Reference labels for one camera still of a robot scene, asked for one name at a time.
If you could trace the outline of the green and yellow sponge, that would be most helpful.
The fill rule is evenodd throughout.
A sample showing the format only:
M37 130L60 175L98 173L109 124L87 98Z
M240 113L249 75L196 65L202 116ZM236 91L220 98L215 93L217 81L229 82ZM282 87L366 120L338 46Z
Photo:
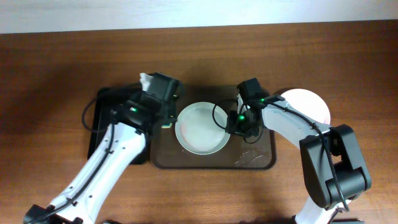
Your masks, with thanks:
M172 123L168 123L168 124L163 124L163 125L162 125L162 128L163 128L163 129L169 129L169 128L171 128L172 126L173 126Z

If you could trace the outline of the pale green plate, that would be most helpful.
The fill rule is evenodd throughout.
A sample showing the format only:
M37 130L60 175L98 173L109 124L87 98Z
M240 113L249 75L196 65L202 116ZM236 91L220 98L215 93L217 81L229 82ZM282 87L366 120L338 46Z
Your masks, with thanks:
M205 156L220 151L230 134L223 128L228 115L224 109L209 102L188 105L178 115L175 135L180 145L192 154Z

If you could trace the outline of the white plate with pinkish tint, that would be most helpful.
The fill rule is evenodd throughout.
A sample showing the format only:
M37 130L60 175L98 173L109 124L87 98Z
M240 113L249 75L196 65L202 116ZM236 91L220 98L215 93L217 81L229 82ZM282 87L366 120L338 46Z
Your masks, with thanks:
M281 96L284 97L293 108L315 121L323 124L331 123L329 107L316 93L306 89L294 88L283 92Z

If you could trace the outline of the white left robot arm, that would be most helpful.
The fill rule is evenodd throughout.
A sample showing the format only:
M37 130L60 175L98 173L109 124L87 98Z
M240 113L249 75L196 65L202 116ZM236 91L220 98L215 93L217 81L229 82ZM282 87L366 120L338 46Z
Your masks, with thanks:
M33 205L24 223L94 223L115 183L163 125L176 122L180 81L141 73L139 88L109 112L109 125L77 176L50 204Z

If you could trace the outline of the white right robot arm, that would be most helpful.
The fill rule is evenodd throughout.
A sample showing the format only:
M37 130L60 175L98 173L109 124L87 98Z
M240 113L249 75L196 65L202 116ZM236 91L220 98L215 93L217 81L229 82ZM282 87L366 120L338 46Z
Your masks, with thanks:
M257 78L237 85L237 109L228 115L226 132L244 139L263 129L279 133L300 151L309 198L294 223L332 223L338 213L372 185L354 130L320 123L293 107L284 97L268 94Z

